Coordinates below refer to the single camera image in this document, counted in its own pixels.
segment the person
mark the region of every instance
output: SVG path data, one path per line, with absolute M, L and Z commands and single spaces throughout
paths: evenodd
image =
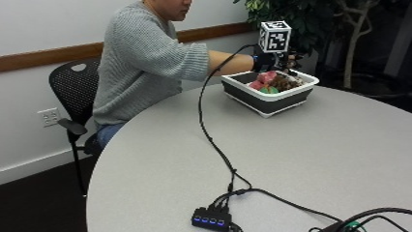
M 192 0 L 143 0 L 119 10 L 108 23 L 98 68 L 94 102 L 102 148 L 126 122 L 156 102 L 182 92 L 182 80 L 204 81 L 232 55 L 206 43 L 180 43 L 174 21 L 182 21 Z M 268 56 L 238 54 L 216 76 L 268 65 Z

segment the wall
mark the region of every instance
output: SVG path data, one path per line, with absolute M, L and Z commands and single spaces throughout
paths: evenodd
M 0 55 L 102 42 L 110 16 L 131 2 L 0 0 Z M 195 0 L 187 20 L 175 26 L 180 31 L 246 19 L 243 2 L 234 5 L 232 1 Z M 255 32 L 204 41 L 210 49 L 227 52 L 256 42 Z M 304 64 L 308 73 L 314 60 Z M 62 117 L 67 117 L 48 84 L 48 75 L 58 66 L 0 72 L 0 184 L 72 161 L 64 129 L 43 128 L 38 115 L 38 111 L 58 107 Z M 202 85 L 183 83 L 184 90 Z M 88 123 L 88 129 L 90 134 L 95 132 L 94 123 Z

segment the gray sweater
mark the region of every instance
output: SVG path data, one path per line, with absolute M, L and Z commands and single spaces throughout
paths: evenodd
M 126 123 L 151 105 L 180 93 L 182 79 L 204 81 L 208 55 L 204 43 L 179 43 L 142 2 L 111 19 L 99 66 L 94 118 L 100 125 Z

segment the black office chair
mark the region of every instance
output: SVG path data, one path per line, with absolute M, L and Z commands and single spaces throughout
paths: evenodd
M 62 118 L 58 123 L 67 128 L 68 142 L 72 146 L 75 157 L 79 187 L 84 196 L 87 196 L 87 190 L 83 183 L 78 152 L 84 151 L 88 155 L 99 156 L 102 148 L 96 141 L 96 133 L 88 138 L 84 146 L 78 146 L 76 142 L 80 136 L 88 132 L 86 124 L 92 117 L 94 97 L 99 82 L 96 72 L 99 64 L 100 57 L 74 61 L 58 67 L 50 76 L 54 92 L 71 118 Z

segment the round table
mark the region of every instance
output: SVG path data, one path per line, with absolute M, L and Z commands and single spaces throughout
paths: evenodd
M 115 135 L 91 180 L 90 232 L 208 231 L 191 217 L 227 192 L 231 171 L 200 127 L 200 93 L 159 102 Z M 412 209 L 411 113 L 316 86 L 304 104 L 264 119 L 220 84 L 206 87 L 203 111 L 214 142 L 255 188 L 340 219 Z M 260 192 L 231 197 L 230 206 L 244 232 L 304 232 L 335 222 Z M 386 216 L 412 230 L 411 216 Z M 398 230 L 382 219 L 366 228 Z

